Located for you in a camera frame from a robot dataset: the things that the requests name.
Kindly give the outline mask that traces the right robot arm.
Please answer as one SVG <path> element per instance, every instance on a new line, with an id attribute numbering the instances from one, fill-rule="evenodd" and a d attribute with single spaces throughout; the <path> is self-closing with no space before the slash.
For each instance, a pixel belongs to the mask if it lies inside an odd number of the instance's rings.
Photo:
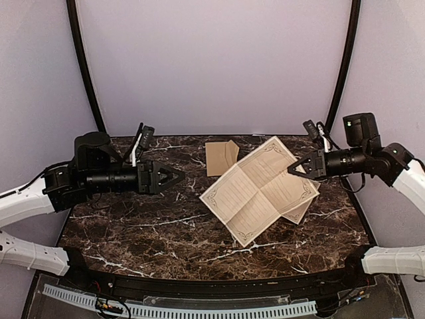
<path id="1" fill-rule="evenodd" d="M 320 181 L 358 173 L 378 177 L 424 210 L 424 162 L 400 143 L 382 146 L 371 112 L 343 117 L 347 149 L 339 148 L 320 123 L 303 123 L 309 137 L 321 147 L 288 167 L 288 173 Z M 339 273 L 339 283 L 353 288 L 365 274 L 409 274 L 424 282 L 424 247 L 384 248 L 364 245 L 353 251 Z"/>

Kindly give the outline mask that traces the brown paper envelope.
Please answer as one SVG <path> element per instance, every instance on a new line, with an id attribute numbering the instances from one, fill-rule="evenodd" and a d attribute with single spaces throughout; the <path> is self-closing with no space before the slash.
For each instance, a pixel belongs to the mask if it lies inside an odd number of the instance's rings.
<path id="1" fill-rule="evenodd" d="M 221 176 L 238 160 L 239 146 L 228 142 L 208 142 L 205 144 L 207 176 Z"/>

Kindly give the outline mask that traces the beige ornate letter sheet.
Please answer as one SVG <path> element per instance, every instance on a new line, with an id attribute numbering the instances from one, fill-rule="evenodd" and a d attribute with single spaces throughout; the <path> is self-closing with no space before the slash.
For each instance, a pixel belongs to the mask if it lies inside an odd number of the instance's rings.
<path id="1" fill-rule="evenodd" d="M 312 181 L 289 174 L 296 157 L 277 136 L 235 163 L 217 179 L 200 200 L 246 247 L 280 217 L 284 183 L 312 186 Z"/>

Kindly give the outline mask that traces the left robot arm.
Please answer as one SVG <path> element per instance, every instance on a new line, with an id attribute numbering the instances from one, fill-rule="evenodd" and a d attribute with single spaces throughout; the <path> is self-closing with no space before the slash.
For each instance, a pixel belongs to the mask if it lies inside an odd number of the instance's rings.
<path id="1" fill-rule="evenodd" d="M 157 195 L 184 180 L 185 173 L 158 161 L 142 159 L 153 136 L 144 127 L 121 156 L 105 132 L 74 141 L 74 157 L 45 168 L 25 185 L 1 194 L 1 226 L 37 215 L 58 213 L 86 203 L 95 194 L 133 192 Z M 1 232 L 1 262 L 66 276 L 80 290 L 94 283 L 77 249 L 48 247 Z"/>

